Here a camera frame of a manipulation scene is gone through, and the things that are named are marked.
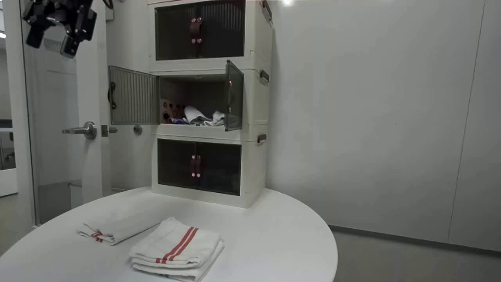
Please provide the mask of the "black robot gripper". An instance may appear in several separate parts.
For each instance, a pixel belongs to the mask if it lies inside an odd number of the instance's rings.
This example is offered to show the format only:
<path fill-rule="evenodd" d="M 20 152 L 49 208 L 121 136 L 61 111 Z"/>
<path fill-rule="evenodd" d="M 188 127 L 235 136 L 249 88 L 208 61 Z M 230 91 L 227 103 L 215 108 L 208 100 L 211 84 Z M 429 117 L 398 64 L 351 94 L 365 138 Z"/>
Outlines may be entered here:
<path fill-rule="evenodd" d="M 25 42 L 39 48 L 49 28 L 66 31 L 60 53 L 74 58 L 83 41 L 91 41 L 97 22 L 94 0 L 28 0 L 22 19 L 30 25 Z"/>

